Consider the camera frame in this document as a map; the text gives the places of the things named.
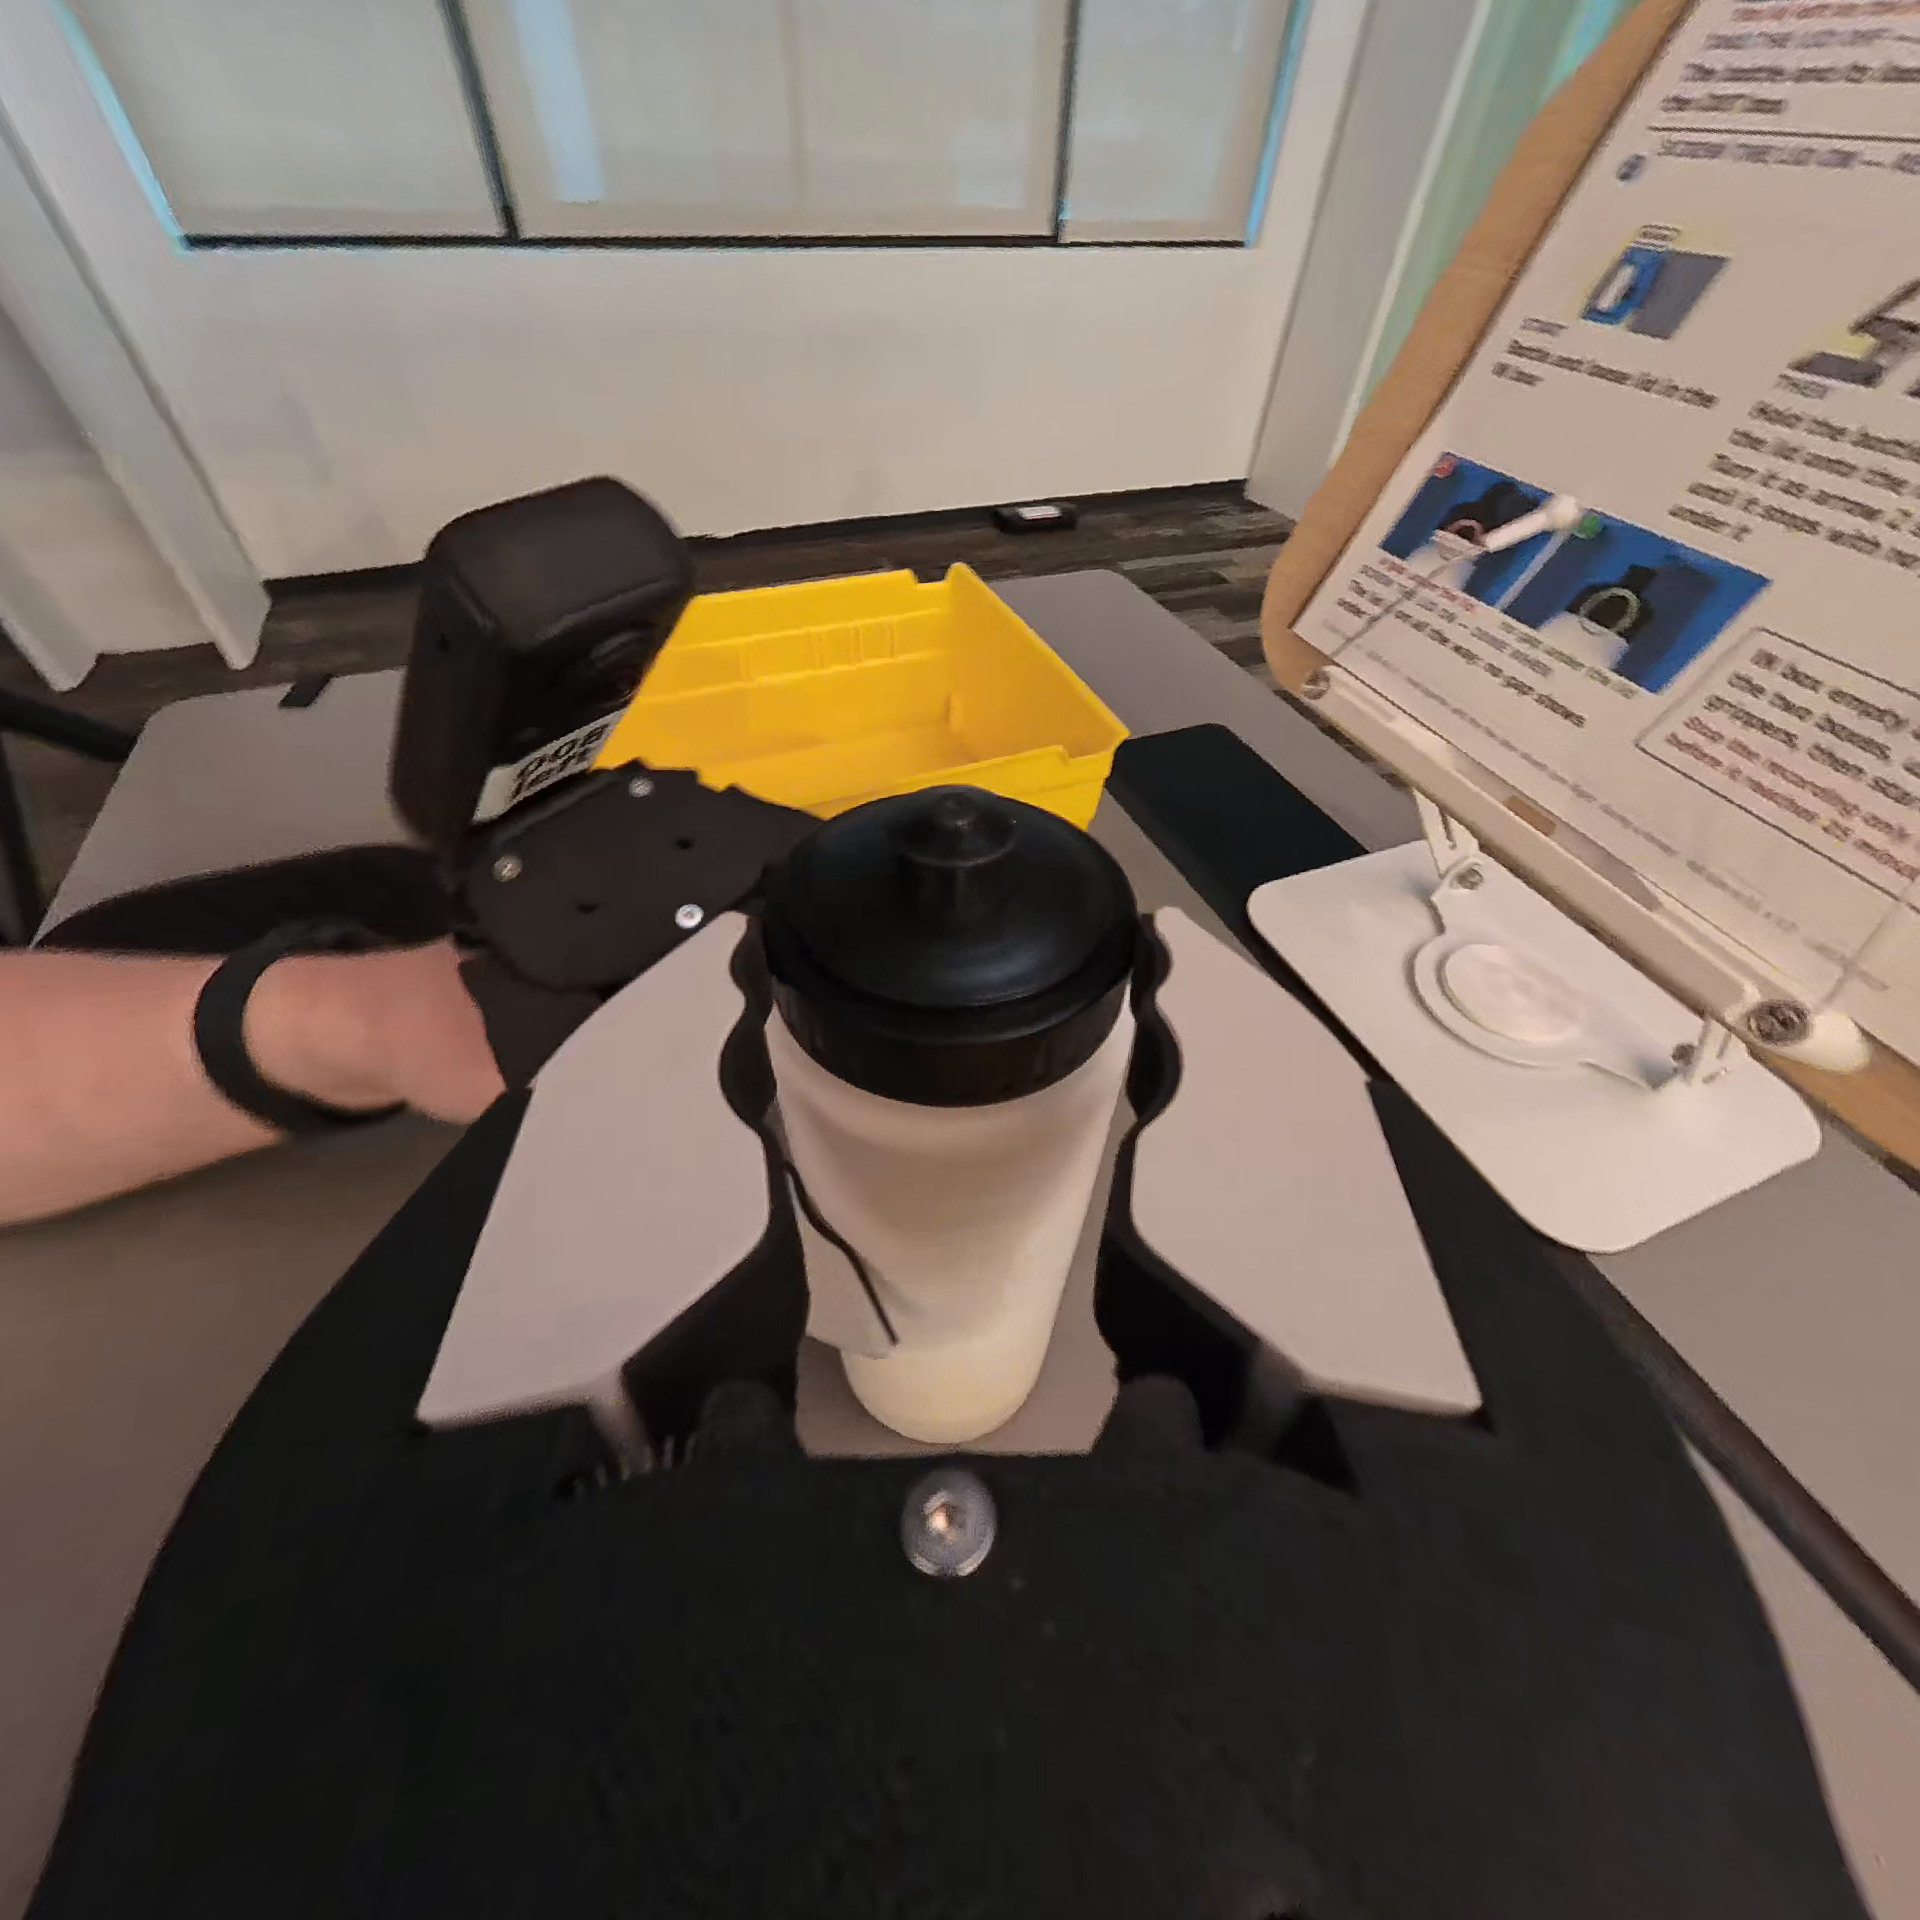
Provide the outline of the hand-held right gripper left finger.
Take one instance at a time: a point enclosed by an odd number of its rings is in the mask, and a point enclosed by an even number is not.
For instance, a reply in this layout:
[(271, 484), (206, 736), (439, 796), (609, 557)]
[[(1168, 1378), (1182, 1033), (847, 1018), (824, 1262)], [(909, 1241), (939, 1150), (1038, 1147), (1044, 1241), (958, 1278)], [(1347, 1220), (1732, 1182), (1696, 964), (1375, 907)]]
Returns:
[(581, 1410), (616, 1458), (687, 1451), (710, 1394), (799, 1390), (799, 1222), (758, 929), (724, 915), (537, 1073), (416, 1417)]

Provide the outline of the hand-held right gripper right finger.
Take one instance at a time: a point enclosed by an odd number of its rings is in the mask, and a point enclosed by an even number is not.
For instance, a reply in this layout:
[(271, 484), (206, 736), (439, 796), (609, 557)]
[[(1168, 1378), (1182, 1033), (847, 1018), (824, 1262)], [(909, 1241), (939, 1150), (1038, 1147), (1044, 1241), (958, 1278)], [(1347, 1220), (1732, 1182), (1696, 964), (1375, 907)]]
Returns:
[(1118, 1380), (1176, 1382), (1211, 1450), (1308, 1450), (1335, 1404), (1477, 1422), (1368, 1075), (1176, 907), (1142, 916), (1131, 1012), (1094, 1262)]

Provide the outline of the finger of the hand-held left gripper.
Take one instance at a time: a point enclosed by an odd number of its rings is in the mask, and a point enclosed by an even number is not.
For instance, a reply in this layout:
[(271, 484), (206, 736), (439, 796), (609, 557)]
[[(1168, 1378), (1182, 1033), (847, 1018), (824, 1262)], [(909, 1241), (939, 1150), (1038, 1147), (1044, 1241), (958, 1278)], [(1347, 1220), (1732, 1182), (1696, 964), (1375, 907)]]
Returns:
[(804, 1336), (844, 1355), (887, 1358), (896, 1352), (897, 1337), (873, 1272), (811, 1198), (792, 1162), (779, 1112), (764, 1116), (761, 1131), (775, 1154), (775, 1173), (799, 1236), (807, 1288)]

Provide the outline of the white plastic bottle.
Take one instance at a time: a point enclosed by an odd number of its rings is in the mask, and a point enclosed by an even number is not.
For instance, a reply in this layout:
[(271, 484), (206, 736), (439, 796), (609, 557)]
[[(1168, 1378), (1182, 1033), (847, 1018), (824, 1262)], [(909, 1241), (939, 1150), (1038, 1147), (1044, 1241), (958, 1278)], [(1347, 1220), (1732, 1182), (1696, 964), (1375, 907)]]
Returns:
[(993, 1107), (929, 1109), (815, 1065), (779, 1014), (764, 1028), (775, 1109), (828, 1220), (896, 1324), (887, 1358), (841, 1355), (854, 1398), (924, 1445), (973, 1443), (1032, 1393), (1094, 1203), (1136, 1021), (1067, 1077)]

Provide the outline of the black bottle lid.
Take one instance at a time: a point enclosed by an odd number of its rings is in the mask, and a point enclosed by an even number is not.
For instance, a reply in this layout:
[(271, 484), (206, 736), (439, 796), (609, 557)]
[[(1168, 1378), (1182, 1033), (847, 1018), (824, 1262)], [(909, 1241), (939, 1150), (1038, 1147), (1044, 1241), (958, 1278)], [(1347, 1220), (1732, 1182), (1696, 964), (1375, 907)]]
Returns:
[(1092, 1060), (1141, 915), (1118, 859), (966, 784), (852, 806), (771, 866), (758, 942), (785, 1033), (835, 1082), (987, 1109)]

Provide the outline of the yellow plastic bin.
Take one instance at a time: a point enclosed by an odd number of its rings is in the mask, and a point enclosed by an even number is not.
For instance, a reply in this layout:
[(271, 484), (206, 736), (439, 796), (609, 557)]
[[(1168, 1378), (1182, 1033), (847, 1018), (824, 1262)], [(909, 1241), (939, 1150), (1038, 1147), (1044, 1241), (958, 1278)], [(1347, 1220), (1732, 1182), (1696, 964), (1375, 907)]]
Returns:
[(969, 784), (1089, 827), (1127, 736), (952, 564), (696, 594), (595, 769), (692, 772), (819, 821)]

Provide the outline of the person's left forearm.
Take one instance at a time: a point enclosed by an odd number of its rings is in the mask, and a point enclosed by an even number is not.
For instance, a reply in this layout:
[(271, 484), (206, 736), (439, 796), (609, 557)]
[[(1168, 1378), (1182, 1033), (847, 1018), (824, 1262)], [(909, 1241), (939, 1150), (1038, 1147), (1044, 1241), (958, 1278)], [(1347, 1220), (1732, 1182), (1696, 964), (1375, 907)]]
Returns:
[(279, 1137), (208, 1080), (208, 957), (4, 950), (1, 1222), (27, 1225)]

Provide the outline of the person's left hand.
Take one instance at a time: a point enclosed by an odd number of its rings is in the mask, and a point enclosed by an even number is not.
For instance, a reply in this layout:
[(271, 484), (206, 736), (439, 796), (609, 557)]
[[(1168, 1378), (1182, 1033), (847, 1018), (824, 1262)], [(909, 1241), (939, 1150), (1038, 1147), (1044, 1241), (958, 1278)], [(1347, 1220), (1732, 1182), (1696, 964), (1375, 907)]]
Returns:
[(505, 1088), (449, 942), (273, 961), (241, 1036), (267, 1086), (342, 1114), (467, 1122)]

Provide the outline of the white stand base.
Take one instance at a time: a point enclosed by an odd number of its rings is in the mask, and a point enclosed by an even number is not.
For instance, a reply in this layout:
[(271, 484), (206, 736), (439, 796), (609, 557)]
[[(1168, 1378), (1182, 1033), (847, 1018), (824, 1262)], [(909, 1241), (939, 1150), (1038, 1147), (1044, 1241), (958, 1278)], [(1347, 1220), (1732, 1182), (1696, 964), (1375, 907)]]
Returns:
[(1789, 1169), (1822, 1125), (1424, 805), (1424, 837), (1270, 880), (1252, 930), (1527, 1225), (1632, 1250)]

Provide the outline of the wooden display board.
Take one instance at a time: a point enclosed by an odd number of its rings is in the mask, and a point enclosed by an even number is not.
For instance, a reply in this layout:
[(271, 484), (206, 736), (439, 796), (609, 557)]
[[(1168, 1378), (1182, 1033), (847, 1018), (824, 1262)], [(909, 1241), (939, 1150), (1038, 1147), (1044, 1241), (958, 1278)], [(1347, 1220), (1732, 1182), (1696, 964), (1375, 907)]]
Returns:
[[(1385, 492), (1388, 477), (1451, 395), (1463, 368), (1497, 317), (1497, 308), (1523, 269), (1535, 256), (1565, 203), (1577, 177), (1612, 133), (1629, 93), (1652, 68), (1678, 22), (1691, 10), (1683, 2), (1633, 4), (1596, 53), (1550, 97), (1520, 133), (1471, 229), (1438, 275), (1431, 296), (1407, 329), (1405, 344), (1388, 364), (1366, 405), (1343, 438), (1337, 460), (1303, 505), (1277, 562), (1270, 568), (1261, 602), (1261, 648), (1277, 689), (1300, 698), (1310, 716), (1325, 718), (1335, 733), (1353, 745), (1358, 736), (1335, 722), (1331, 696), (1305, 700), (1315, 677), (1327, 677), (1327, 661), (1295, 634), (1311, 594), (1331, 576), (1340, 554), (1356, 540), (1365, 512)], [(1604, 877), (1621, 897), (1627, 889), (1577, 841), (1571, 827), (1529, 800), (1513, 800), (1478, 769), (1468, 772), (1469, 800), (1465, 829), (1531, 882), (1557, 907), (1573, 907), (1574, 922), (1599, 930), (1581, 915), (1564, 880)], [(1859, 1073), (1822, 1073), (1787, 1062), (1774, 1054), (1766, 1065), (1784, 1083), (1827, 1114), (1879, 1163), (1916, 1188), (1918, 1080), (1916, 1065), (1871, 1043), (1873, 1051)]]

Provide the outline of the window frame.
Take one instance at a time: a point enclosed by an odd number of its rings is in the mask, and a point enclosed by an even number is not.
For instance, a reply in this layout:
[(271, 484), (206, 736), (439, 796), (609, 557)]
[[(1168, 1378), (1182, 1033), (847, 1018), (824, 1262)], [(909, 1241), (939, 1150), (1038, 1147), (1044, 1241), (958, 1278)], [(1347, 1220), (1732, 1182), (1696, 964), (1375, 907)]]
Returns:
[(1308, 4), (49, 4), (208, 250), (1243, 250)]

